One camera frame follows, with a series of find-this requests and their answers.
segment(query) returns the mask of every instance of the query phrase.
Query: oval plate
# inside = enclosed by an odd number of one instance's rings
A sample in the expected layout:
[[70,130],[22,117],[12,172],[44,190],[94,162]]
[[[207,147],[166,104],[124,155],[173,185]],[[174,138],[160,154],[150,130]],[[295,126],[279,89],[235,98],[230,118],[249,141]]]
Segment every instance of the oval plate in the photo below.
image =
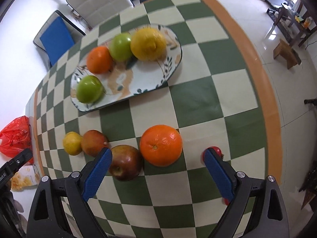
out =
[[[154,90],[165,84],[172,76],[182,59],[182,47],[176,34],[162,25],[142,25],[128,31],[133,34],[140,28],[151,27],[158,29],[166,38],[166,56],[154,62],[143,62],[132,57],[126,62],[116,62],[111,72],[106,74],[92,74],[86,66],[88,54],[75,68],[70,82],[70,94],[72,103],[82,112],[100,109],[107,105],[128,99],[130,97]],[[112,39],[100,44],[106,46]],[[79,81],[86,75],[95,75],[103,84],[105,94],[92,104],[80,103],[76,98],[76,88]]]

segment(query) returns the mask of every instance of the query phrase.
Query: lemon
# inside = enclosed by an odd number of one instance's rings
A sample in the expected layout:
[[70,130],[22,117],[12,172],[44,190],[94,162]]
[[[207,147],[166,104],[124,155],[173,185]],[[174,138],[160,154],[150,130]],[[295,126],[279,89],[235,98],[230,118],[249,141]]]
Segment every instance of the lemon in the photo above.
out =
[[130,48],[136,58],[141,61],[155,61],[162,57],[166,50],[166,39],[155,28],[137,30],[131,39]]
[[66,153],[71,156],[76,156],[81,152],[80,142],[82,136],[76,132],[68,132],[63,139],[63,147]]

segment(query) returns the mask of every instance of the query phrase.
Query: green apple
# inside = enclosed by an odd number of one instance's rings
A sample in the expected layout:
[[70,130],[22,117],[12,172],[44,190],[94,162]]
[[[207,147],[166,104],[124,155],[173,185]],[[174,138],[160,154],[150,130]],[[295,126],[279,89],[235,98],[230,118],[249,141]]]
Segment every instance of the green apple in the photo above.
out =
[[130,49],[131,35],[129,33],[121,33],[116,35],[109,46],[111,57],[117,62],[128,60],[132,56]]
[[87,75],[77,85],[76,97],[79,102],[90,104],[97,101],[104,92],[104,87],[96,76]]

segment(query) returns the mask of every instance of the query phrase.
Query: red apple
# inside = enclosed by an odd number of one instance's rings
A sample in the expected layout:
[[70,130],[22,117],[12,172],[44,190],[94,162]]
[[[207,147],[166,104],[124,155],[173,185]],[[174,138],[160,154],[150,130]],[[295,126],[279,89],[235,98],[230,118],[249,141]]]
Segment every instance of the red apple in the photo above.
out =
[[226,206],[228,206],[230,204],[228,199],[225,199],[225,198],[222,198],[222,199],[223,199],[224,204],[226,204]]
[[96,157],[102,148],[109,146],[107,137],[97,130],[87,131],[80,145],[83,152],[92,157]]
[[214,149],[214,151],[216,151],[217,155],[218,155],[219,157],[221,157],[221,159],[223,159],[223,154],[221,153],[220,148],[218,148],[218,147],[216,147],[216,146],[212,146],[211,148]]
[[118,145],[111,149],[112,163],[109,173],[120,181],[128,181],[137,177],[142,169],[141,153],[129,145]]

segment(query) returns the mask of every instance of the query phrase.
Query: white tile floor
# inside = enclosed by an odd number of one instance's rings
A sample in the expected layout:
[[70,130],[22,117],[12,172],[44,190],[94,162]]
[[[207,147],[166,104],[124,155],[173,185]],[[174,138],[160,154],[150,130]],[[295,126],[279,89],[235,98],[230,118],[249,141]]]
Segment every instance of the white tile floor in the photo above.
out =
[[[5,76],[3,79],[9,79],[9,82],[0,84],[2,91],[9,89],[6,94],[2,92],[0,95],[3,102],[0,129],[13,118],[23,114],[27,100],[45,74],[43,61],[32,44],[33,37],[54,10],[62,8],[65,14],[69,12],[65,0],[41,0],[41,3],[38,1],[16,0],[0,23],[2,37],[0,56],[5,60],[0,66],[0,71],[2,76]],[[266,15],[268,7],[266,3],[260,0],[218,1],[253,42],[275,91],[280,111],[284,150],[281,190],[291,233],[294,235],[296,225],[299,223],[296,220],[297,216],[301,213],[301,219],[307,219],[311,214],[309,206],[300,212],[303,193],[299,194],[298,189],[310,167],[315,151],[317,111],[311,106],[304,105],[303,100],[317,97],[317,73],[311,58],[303,49],[296,48],[302,64],[294,66],[291,70],[287,70],[285,61],[282,59],[273,60],[273,49],[277,46],[279,39],[284,38],[276,28],[274,35],[270,36],[270,39],[265,39],[273,23]],[[21,27],[22,21],[27,27]],[[17,40],[19,53],[15,53],[13,57],[12,48],[17,47]]]

